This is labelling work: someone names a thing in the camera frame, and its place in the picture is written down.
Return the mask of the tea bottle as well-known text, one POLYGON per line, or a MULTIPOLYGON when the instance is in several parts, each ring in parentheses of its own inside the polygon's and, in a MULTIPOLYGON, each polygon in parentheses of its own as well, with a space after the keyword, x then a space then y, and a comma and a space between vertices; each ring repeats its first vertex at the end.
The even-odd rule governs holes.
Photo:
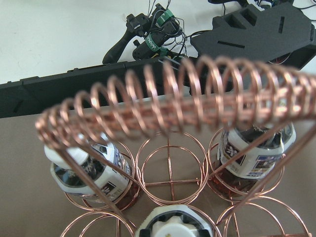
POLYGON ((152 210, 134 234, 136 237, 211 237, 211 226, 184 204, 152 210))

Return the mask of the tea bottle rack back left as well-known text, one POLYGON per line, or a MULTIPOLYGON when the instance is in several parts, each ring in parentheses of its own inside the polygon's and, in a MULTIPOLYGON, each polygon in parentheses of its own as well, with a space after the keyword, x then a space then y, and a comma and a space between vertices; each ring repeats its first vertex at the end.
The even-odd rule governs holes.
MULTIPOLYGON (((126 174, 134 176, 134 165, 130 151, 122 153, 111 142, 106 145, 94 143, 91 147, 103 159, 120 168, 126 174)), ((114 168, 103 164, 79 147, 68 148, 67 152, 120 210, 129 208, 139 197, 140 188, 114 168)), ((77 196, 85 201, 102 202, 56 151, 44 146, 44 153, 51 161, 51 175, 64 193, 77 196)))

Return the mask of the tea bottle rack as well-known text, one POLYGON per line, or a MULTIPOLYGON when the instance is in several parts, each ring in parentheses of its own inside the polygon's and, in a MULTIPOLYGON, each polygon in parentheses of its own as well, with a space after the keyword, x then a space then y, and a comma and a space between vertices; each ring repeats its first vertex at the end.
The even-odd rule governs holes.
MULTIPOLYGON (((238 127, 224 129, 217 146, 215 167, 227 163, 272 127, 271 124, 267 124, 263 127, 254 125, 245 130, 238 127)), ((211 188, 226 199, 242 196, 273 170, 295 140, 294 125, 289 123, 213 176, 209 181, 211 188)))
MULTIPOLYGON (((134 176, 134 165, 130 151, 122 153, 111 142, 106 145, 94 143, 91 147, 103 159, 120 168, 126 174, 134 176)), ((103 164, 79 147, 68 148, 67 152, 120 210, 129 208, 139 197, 140 188, 114 168, 103 164)), ((64 193, 77 196, 85 201, 102 202, 56 151, 44 146, 44 153, 51 161, 51 175, 64 193)))

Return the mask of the tea bottle rack back right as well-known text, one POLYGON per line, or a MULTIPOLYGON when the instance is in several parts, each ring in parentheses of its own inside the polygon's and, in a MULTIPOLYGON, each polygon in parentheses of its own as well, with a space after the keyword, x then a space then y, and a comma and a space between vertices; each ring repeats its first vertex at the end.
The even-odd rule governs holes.
MULTIPOLYGON (((263 127, 254 125, 245 130, 238 127, 224 129, 217 146, 215 167, 227 163, 272 127, 271 124, 267 124, 263 127)), ((211 188, 226 199, 242 196, 273 170, 295 140, 294 125, 289 123, 213 176, 209 181, 211 188)))

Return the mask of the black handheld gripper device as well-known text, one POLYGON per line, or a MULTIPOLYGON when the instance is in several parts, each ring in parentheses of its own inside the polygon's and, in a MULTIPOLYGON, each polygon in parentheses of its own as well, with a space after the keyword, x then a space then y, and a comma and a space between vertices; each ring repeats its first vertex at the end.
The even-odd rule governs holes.
POLYGON ((143 37, 144 42, 135 40, 136 48, 132 52, 135 60, 149 59, 155 56, 179 57, 180 52, 175 53, 167 49, 169 39, 182 36, 185 39, 183 28, 179 18, 172 11, 161 4, 156 4, 153 12, 147 15, 140 13, 137 16, 129 14, 126 17, 126 31, 122 38, 105 54, 102 63, 111 64, 118 62, 127 44, 134 37, 143 37))

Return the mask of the black foam equipment case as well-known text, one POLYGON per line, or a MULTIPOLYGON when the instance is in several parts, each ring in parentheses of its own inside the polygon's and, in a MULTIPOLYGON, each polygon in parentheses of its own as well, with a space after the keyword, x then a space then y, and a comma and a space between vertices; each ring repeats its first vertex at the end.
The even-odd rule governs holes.
MULTIPOLYGON (((116 63, 102 63, 63 74, 36 76, 2 84, 0 116, 9 118, 39 114, 66 98, 74 97, 78 91, 90 90, 96 82, 106 83, 111 75, 123 78, 127 70, 134 70, 144 81, 142 71, 147 64, 152 65, 158 94, 162 94, 163 61, 169 61, 177 70, 184 52, 179 51, 179 57, 155 56, 135 60, 132 57, 135 40, 144 42, 143 37, 134 37, 116 63)), ((190 43, 198 55, 245 57, 301 69, 316 54, 316 29, 307 16, 290 3, 263 11, 248 4, 232 13, 214 17, 212 29, 193 33, 190 43)))

